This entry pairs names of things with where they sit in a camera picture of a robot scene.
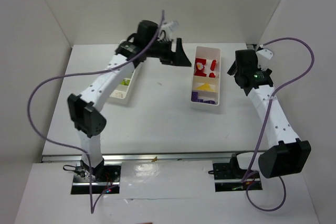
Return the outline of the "red 2x4 lego brick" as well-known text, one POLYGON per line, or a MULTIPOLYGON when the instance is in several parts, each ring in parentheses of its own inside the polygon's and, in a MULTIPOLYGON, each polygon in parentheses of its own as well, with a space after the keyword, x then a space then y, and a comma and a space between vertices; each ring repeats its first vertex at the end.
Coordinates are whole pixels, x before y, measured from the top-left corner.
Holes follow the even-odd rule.
POLYGON ((217 65, 217 61, 216 61, 216 60, 213 60, 212 63, 211 63, 210 70, 211 70, 211 71, 214 71, 215 68, 216 68, 216 65, 217 65))

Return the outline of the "red 2x2 lego brick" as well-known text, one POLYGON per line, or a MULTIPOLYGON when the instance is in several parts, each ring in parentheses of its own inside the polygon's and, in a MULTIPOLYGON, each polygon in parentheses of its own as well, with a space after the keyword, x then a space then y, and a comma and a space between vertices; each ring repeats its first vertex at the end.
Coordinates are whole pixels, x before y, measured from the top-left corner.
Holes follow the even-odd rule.
POLYGON ((210 78, 215 78, 216 76, 215 76, 215 74, 212 72, 212 73, 209 74, 209 77, 210 77, 210 78))

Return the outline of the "purple flower lego lid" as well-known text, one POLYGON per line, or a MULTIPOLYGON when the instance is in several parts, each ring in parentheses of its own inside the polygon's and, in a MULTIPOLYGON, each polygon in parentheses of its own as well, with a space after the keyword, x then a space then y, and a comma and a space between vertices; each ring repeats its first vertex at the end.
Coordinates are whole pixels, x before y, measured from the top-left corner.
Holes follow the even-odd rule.
POLYGON ((207 104, 216 104, 216 102, 214 100, 203 100, 203 99, 199 99, 200 103, 207 103, 207 104))

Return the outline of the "purple flower lego box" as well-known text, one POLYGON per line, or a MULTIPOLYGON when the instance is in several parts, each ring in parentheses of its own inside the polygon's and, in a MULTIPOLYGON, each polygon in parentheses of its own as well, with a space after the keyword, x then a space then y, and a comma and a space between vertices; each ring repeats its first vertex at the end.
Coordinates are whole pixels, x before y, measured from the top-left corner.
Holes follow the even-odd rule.
POLYGON ((198 92, 197 91, 192 91, 191 101, 192 102, 199 102, 200 101, 200 99, 198 98, 198 92))

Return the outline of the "green 2x3 lego brick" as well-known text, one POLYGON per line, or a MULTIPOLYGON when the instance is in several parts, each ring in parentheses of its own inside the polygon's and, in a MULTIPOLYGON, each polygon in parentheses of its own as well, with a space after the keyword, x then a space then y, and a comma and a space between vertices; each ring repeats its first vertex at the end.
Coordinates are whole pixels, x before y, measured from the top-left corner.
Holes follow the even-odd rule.
POLYGON ((122 81, 121 81, 121 85, 123 85, 123 86, 129 86, 130 85, 130 82, 131 82, 131 79, 129 79, 129 78, 124 78, 122 81))

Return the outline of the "white lego brick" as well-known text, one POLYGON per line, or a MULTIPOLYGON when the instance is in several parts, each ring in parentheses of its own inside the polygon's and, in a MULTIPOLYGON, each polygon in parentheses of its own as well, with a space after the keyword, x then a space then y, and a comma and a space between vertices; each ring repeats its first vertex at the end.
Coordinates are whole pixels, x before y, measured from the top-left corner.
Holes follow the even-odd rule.
POLYGON ((120 92, 120 91, 114 91, 114 92, 111 94, 111 97, 112 97, 112 98, 116 98, 116 99, 124 99, 124 93, 123 93, 123 92, 120 92))

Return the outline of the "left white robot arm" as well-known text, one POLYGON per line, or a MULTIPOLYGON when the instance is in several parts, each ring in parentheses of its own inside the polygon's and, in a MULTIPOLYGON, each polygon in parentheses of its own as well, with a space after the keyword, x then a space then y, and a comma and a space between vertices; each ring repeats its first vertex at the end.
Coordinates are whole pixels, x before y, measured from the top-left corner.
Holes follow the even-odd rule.
POLYGON ((148 57, 158 58, 163 65, 191 67, 181 38, 172 37, 177 26, 177 21, 163 22, 162 25, 149 20, 141 21, 136 33, 117 47, 107 72, 79 95, 68 97, 70 118, 79 132, 81 149, 84 150, 80 164, 94 178, 99 178, 104 170, 100 134, 107 120, 101 110, 121 81, 148 57))

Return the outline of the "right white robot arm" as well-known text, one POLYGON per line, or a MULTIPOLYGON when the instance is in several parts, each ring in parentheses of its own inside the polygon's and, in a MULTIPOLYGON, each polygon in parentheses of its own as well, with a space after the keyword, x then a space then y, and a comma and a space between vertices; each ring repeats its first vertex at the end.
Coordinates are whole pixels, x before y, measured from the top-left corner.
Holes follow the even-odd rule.
POLYGON ((311 152, 308 141, 300 139, 287 120, 274 94, 272 71, 267 61, 273 53, 270 50, 252 49, 235 52, 235 61, 228 74, 243 89, 254 105, 259 118, 265 124, 263 135, 267 138, 268 149, 261 153, 235 154, 235 165, 246 177, 251 171, 260 172, 265 178, 300 173, 311 152))

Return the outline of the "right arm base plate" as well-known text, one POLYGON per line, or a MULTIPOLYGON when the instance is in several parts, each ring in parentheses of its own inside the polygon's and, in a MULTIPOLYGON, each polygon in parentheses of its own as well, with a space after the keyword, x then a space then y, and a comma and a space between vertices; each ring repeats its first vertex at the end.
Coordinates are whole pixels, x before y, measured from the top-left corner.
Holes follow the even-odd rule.
POLYGON ((251 186, 251 190, 262 190, 263 188, 258 173, 241 182, 245 170, 231 163, 213 163, 213 168, 208 171, 208 174, 214 177, 216 192, 246 191, 248 186, 251 186))

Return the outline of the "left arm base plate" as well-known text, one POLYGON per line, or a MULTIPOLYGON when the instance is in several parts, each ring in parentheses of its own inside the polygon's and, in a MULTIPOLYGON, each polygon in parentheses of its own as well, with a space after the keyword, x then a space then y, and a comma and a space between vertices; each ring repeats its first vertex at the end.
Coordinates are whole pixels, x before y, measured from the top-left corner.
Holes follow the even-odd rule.
MULTIPOLYGON (((81 167, 75 165, 64 165, 63 170, 73 173, 71 194, 89 194, 89 174, 81 167)), ((110 164, 104 166, 99 177, 92 177, 92 193, 99 195, 103 191, 106 194, 118 194, 120 192, 121 165, 110 164)))

